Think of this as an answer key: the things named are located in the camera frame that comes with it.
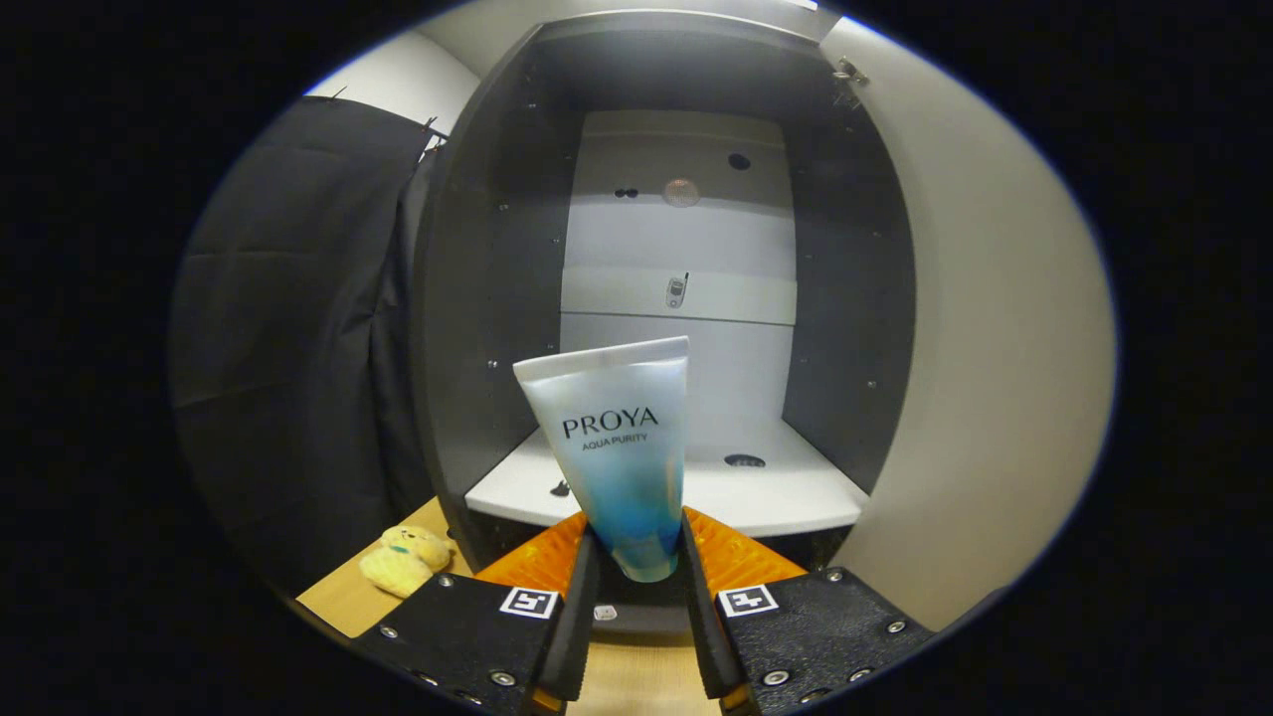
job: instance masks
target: black curtain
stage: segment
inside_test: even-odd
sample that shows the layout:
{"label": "black curtain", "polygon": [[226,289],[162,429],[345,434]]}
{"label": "black curtain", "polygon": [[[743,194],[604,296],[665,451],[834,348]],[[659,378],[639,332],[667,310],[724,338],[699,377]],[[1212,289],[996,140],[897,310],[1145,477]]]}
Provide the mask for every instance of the black curtain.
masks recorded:
{"label": "black curtain", "polygon": [[302,98],[225,176],[182,261],[182,447],[230,540],[292,595],[433,494],[406,347],[430,136]]}

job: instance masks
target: stuffed toy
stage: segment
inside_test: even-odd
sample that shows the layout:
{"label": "stuffed toy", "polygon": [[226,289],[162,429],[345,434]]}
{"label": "stuffed toy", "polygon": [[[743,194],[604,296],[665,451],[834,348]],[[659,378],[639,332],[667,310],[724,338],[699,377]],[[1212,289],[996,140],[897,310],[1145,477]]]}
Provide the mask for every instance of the stuffed toy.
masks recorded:
{"label": "stuffed toy", "polygon": [[381,545],[358,562],[359,571],[382,590],[406,599],[451,563],[460,552],[454,540],[424,527],[398,525],[384,530]]}

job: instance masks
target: wooden surface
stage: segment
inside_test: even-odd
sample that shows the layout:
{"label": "wooden surface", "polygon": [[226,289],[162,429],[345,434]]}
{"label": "wooden surface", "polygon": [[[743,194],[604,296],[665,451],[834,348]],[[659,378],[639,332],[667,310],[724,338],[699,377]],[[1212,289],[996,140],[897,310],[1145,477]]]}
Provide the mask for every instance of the wooden surface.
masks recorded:
{"label": "wooden surface", "polygon": [[[447,533],[447,520],[437,498],[402,521],[437,535]],[[304,591],[297,600],[348,637],[356,637],[402,603],[383,592],[358,571],[358,561],[376,548],[368,547]],[[468,563],[456,555],[444,569],[472,576]],[[693,642],[656,643],[628,640],[606,642],[593,638],[579,701],[568,707],[570,716],[654,716],[686,713],[717,716],[719,708],[703,693]]]}

